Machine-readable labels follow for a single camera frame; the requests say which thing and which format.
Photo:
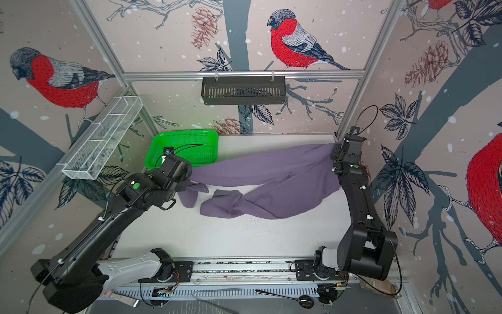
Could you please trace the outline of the purple trousers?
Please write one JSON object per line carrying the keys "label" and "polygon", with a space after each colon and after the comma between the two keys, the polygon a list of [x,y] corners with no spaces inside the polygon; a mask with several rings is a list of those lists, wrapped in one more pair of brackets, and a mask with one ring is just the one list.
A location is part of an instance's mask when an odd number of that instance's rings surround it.
{"label": "purple trousers", "polygon": [[214,186],[213,197],[200,205],[201,215],[269,220],[299,215],[340,189],[332,170],[335,146],[300,145],[197,167],[179,200],[193,208],[199,194]]}

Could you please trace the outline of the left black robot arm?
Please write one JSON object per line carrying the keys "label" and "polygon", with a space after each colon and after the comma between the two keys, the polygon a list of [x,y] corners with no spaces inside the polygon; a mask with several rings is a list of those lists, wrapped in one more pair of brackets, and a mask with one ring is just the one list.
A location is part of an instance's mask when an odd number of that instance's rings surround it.
{"label": "left black robot arm", "polygon": [[121,233],[151,207],[175,204],[175,193],[186,189],[192,164],[174,154],[159,168],[125,179],[105,210],[65,249],[31,267],[46,301],[65,313],[78,313],[103,293],[139,279],[166,282],[175,276],[173,259],[161,248],[138,258],[102,262],[100,256]]}

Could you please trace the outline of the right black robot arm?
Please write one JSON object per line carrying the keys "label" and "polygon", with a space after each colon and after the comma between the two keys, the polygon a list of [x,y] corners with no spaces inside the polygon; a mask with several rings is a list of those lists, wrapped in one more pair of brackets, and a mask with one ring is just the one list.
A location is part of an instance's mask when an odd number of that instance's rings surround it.
{"label": "right black robot arm", "polygon": [[336,249],[320,247],[313,264],[315,275],[329,280],[341,272],[385,280],[398,244],[386,229],[370,198],[368,171],[361,164],[366,138],[354,127],[332,152],[333,171],[345,193],[351,224]]}

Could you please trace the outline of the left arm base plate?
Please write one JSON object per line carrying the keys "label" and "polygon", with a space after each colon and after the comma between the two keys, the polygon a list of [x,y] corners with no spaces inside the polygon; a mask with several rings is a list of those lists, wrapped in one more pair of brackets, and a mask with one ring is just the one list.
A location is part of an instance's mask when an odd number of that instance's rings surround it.
{"label": "left arm base plate", "polygon": [[189,283],[192,277],[192,261],[174,261],[167,266],[162,265],[151,278],[139,279],[139,283]]}

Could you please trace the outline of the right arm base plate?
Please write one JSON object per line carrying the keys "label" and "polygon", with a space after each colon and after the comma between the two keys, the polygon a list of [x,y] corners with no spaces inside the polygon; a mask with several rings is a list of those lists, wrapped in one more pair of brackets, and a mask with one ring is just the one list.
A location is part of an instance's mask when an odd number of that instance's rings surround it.
{"label": "right arm base plate", "polygon": [[295,260],[293,271],[297,281],[347,281],[348,273],[316,265],[314,260]]}

